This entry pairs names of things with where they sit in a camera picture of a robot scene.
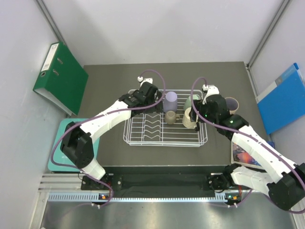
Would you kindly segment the cream mug black handle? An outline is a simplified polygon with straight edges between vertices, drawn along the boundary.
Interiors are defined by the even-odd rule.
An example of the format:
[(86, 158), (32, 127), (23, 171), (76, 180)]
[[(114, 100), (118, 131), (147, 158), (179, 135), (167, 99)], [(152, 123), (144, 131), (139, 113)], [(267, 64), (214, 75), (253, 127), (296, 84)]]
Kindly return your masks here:
[(198, 116), (195, 114), (196, 120), (193, 122), (191, 120), (191, 115), (190, 113), (192, 112), (192, 107), (189, 107), (185, 110), (184, 115), (183, 115), (183, 125), (184, 127), (188, 129), (193, 129), (196, 132), (200, 130), (199, 123), (198, 123)]

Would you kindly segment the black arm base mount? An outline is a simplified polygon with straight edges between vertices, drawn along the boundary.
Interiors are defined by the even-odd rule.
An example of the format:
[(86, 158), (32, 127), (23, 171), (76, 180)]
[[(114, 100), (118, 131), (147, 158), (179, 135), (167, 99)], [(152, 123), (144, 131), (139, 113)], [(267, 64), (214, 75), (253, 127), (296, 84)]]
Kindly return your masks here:
[(211, 197), (231, 189), (224, 166), (131, 166), (105, 167), (102, 181), (83, 176), (81, 190), (113, 189), (114, 197)]

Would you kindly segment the small taupe ceramic mug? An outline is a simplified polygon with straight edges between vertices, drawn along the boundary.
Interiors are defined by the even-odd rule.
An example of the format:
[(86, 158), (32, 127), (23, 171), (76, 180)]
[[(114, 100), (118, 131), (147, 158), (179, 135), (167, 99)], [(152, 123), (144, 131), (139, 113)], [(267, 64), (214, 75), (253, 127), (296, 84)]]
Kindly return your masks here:
[(169, 125), (173, 125), (174, 123), (176, 123), (177, 121), (179, 121), (181, 118), (180, 118), (180, 115), (177, 114), (175, 111), (168, 111), (165, 113), (165, 116), (164, 116), (164, 120), (167, 124)]

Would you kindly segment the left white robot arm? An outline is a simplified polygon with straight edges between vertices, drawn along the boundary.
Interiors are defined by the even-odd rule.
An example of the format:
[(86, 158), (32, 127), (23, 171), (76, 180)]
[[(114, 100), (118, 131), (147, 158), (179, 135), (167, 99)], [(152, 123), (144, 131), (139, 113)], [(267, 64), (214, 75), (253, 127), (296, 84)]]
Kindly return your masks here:
[(112, 106), (96, 115), (94, 120), (69, 123), (60, 150), (77, 169), (92, 177), (91, 183), (97, 189), (105, 188), (108, 178), (94, 156), (93, 143), (117, 124), (136, 115), (161, 112), (162, 103), (156, 104), (161, 96), (162, 93), (153, 85), (153, 79), (145, 78), (138, 90), (122, 95)]

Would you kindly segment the sage green cup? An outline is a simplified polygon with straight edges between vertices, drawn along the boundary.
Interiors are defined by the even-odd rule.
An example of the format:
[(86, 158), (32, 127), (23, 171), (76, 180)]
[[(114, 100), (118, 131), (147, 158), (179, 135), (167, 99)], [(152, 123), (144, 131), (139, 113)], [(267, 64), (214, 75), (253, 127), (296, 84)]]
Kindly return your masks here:
[[(200, 100), (200, 96), (197, 95), (197, 94), (194, 94), (194, 95), (193, 95), (193, 100)], [(186, 109), (188, 109), (188, 108), (191, 107), (191, 106), (192, 106), (192, 103), (191, 103), (191, 96), (189, 96), (189, 97), (186, 99), (185, 103), (184, 103), (183, 109), (186, 110)]]

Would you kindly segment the lilac plastic cup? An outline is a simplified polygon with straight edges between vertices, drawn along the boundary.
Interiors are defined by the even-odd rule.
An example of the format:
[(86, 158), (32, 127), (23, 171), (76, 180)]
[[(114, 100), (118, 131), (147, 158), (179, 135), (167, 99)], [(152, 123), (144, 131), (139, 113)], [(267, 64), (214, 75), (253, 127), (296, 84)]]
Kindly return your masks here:
[(167, 92), (163, 100), (163, 111), (166, 113), (168, 111), (177, 111), (178, 107), (178, 96), (175, 92)]

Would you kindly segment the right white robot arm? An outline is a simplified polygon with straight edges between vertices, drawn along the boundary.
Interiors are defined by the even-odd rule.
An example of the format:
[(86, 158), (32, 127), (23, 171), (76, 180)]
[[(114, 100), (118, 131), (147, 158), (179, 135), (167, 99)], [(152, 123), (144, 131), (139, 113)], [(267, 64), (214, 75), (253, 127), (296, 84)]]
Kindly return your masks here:
[(291, 212), (305, 197), (305, 165), (286, 158), (238, 114), (231, 114), (225, 99), (212, 94), (203, 100), (192, 100), (191, 119), (214, 126), (218, 133), (245, 150), (261, 166), (254, 171), (233, 163), (222, 172), (226, 188), (245, 186), (264, 194), (278, 208)]

